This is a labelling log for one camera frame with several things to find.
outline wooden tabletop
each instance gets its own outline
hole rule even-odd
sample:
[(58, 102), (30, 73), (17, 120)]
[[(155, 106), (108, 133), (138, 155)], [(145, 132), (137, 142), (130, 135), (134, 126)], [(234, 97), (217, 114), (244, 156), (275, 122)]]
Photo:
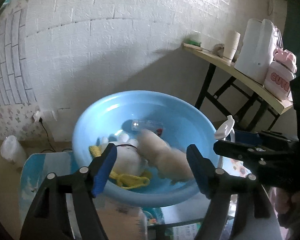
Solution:
[(191, 52), (192, 54), (203, 58), (204, 60), (212, 63), (213, 65), (223, 69), (228, 72), (230, 75), (240, 80), (247, 87), (256, 92), (261, 98), (263, 98), (277, 113), (283, 114), (285, 111), (288, 111), (292, 108), (293, 103), (289, 100), (279, 101), (272, 94), (270, 94), (263, 85), (255, 82), (251, 78), (247, 77), (245, 74), (242, 74), (240, 71), (234, 68), (234, 63), (230, 60), (218, 57), (211, 54), (208, 50), (197, 51), (195, 49), (183, 47), (184, 50)]

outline plush toy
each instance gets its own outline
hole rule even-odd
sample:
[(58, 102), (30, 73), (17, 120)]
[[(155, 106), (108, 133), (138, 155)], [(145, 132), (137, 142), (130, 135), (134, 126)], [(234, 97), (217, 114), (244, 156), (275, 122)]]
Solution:
[(149, 166), (158, 169), (159, 177), (171, 179), (172, 184), (194, 178), (186, 154), (171, 148), (155, 133), (142, 130), (138, 136), (138, 143), (138, 153), (148, 160)]
[(119, 187), (132, 189), (147, 186), (151, 173), (145, 171), (147, 160), (137, 153), (138, 141), (129, 139), (129, 135), (121, 133), (118, 141), (109, 142), (103, 137), (100, 146), (90, 146), (89, 151), (94, 157), (101, 156), (109, 143), (117, 146), (117, 160), (114, 163), (110, 178), (115, 179)]

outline pink water bottle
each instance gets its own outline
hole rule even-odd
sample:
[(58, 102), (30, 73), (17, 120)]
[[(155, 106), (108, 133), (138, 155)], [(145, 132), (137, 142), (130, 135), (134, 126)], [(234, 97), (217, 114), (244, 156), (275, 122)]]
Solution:
[(271, 94), (284, 101), (290, 93), (290, 81), (295, 78), (297, 59), (292, 52), (280, 48), (274, 50), (273, 56), (263, 84)]

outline clear plastic bottle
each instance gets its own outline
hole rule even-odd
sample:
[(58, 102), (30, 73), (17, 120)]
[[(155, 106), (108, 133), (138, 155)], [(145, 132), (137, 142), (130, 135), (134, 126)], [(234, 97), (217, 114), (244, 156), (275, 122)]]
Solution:
[(154, 132), (157, 136), (161, 137), (163, 131), (163, 124), (161, 122), (151, 120), (132, 120), (131, 129), (133, 131), (140, 131), (147, 129)]

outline white plush toy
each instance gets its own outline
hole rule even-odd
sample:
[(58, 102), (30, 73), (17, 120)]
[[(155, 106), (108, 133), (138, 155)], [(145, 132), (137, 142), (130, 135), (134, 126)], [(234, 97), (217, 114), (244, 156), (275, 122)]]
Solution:
[(117, 145), (117, 160), (112, 168), (115, 173), (118, 175), (140, 176), (144, 172), (147, 167), (147, 160), (137, 153), (137, 140), (129, 139), (129, 135), (126, 133), (121, 133), (116, 142), (109, 142), (108, 138), (103, 137), (100, 145), (101, 153), (103, 153), (109, 143)]
[(186, 154), (171, 148), (155, 133), (142, 130), (138, 143), (138, 153), (148, 160), (149, 166), (157, 167), (159, 177), (171, 179), (172, 184), (194, 178)]

